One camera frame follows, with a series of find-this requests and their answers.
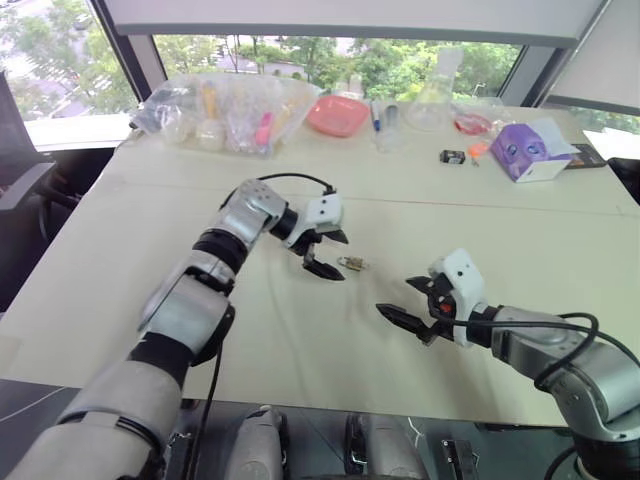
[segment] window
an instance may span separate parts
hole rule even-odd
[[[547,102],[543,108],[567,110],[578,120],[583,130],[601,132],[604,128],[614,128],[640,135],[640,117],[622,113],[595,110],[592,108],[572,107]]]
[[[23,120],[126,112],[131,86],[88,4],[31,0],[0,9],[0,69]]]
[[[265,73],[334,89],[355,74],[368,97],[406,101],[420,92],[442,47],[464,49],[456,96],[497,95],[521,50],[492,43],[369,38],[156,35],[154,40],[170,77],[203,71]]]

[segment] black office chair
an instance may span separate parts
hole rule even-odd
[[[629,194],[640,205],[640,160],[612,158],[609,166],[625,186]]]
[[[0,72],[0,318],[78,204],[58,183],[55,162],[31,143]]]

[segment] black cable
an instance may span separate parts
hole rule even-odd
[[[257,180],[271,180],[272,178],[282,178],[282,177],[305,178],[307,180],[311,180],[312,182],[319,183],[320,185],[325,187],[325,191],[324,191],[325,195],[330,195],[332,193],[337,192],[337,190],[330,183],[325,182],[324,180],[314,177],[312,175],[307,175],[306,173],[295,173],[295,172],[272,173],[270,175],[264,175],[263,177],[258,177]],[[222,205],[220,205],[220,208],[224,207],[227,204],[227,202],[235,193],[235,191],[236,191],[235,188],[231,190],[231,193],[229,193],[229,195],[227,195],[227,198],[224,199],[224,202],[222,202]]]
[[[473,322],[466,322],[462,320],[453,320],[449,317],[445,317],[444,315],[438,315],[435,312],[429,313],[436,320],[446,323],[448,325],[456,326],[456,327],[486,327],[486,328],[557,328],[560,330],[575,330],[576,332],[589,333],[591,331],[591,327],[583,327],[582,325],[574,325],[573,323],[560,323],[560,322],[494,322],[493,320],[474,320]],[[619,340],[615,339],[611,335],[598,331],[596,336],[602,338],[606,342],[609,342],[616,348],[618,348],[622,353],[624,353],[627,357],[629,357],[633,363],[635,363],[638,367],[640,367],[640,360],[636,357],[631,350],[629,350],[624,344],[622,344]]]
[[[306,178],[307,180],[311,180],[312,182],[319,183],[320,185],[326,188],[325,193],[328,195],[330,193],[335,193],[336,189],[333,188],[333,185],[325,182],[324,180],[314,177],[312,175],[307,175],[306,173],[295,173],[295,172],[284,172],[284,173],[272,173],[271,175],[265,175],[264,177],[258,177],[258,180],[270,180],[272,178],[280,178],[280,177],[298,177],[298,178]]]
[[[563,313],[562,315],[558,315],[560,318],[586,318],[591,322],[591,328],[589,329],[589,333],[584,338],[580,344],[571,350],[568,354],[562,357],[557,362],[552,363],[547,368],[545,368],[540,374],[533,380],[533,386],[538,390],[543,392],[548,392],[549,389],[544,385],[545,382],[549,379],[551,375],[556,373],[561,368],[569,365],[573,360],[578,358],[582,353],[584,353],[587,348],[589,348],[593,341],[596,339],[599,331],[599,322],[595,315],[591,315],[590,313],[584,312],[572,312],[572,313]]]
[[[186,475],[187,480],[193,480],[196,476],[198,458],[200,457],[200,445],[202,444],[202,436],[207,426],[207,419],[209,418],[211,404],[213,403],[213,393],[216,391],[216,385],[218,384],[218,375],[220,374],[220,364],[222,363],[222,343],[220,344],[220,348],[218,348],[218,353],[216,355],[216,366],[213,369],[213,377],[211,378],[209,393],[207,394],[207,400],[204,404],[202,417],[200,417],[200,424],[198,425],[198,430],[196,430],[196,437],[193,441],[193,449],[191,451],[189,468]]]
[[[560,453],[560,455],[558,455],[555,458],[555,460],[551,462],[551,465],[549,465],[549,468],[547,468],[547,473],[544,474],[544,480],[552,480],[553,475],[556,473],[556,470],[558,470],[560,465],[562,465],[562,462],[564,462],[567,458],[569,458],[571,454],[575,451],[576,451],[576,447],[573,445],[567,448],[566,450],[563,450]]]

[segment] orange object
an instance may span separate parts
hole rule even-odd
[[[320,97],[307,115],[307,122],[316,130],[334,137],[350,137],[369,117],[364,103],[338,95]]]

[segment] chair armrest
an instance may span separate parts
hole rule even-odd
[[[38,163],[27,170],[0,197],[0,213],[14,210],[24,202],[49,174],[55,163]]]

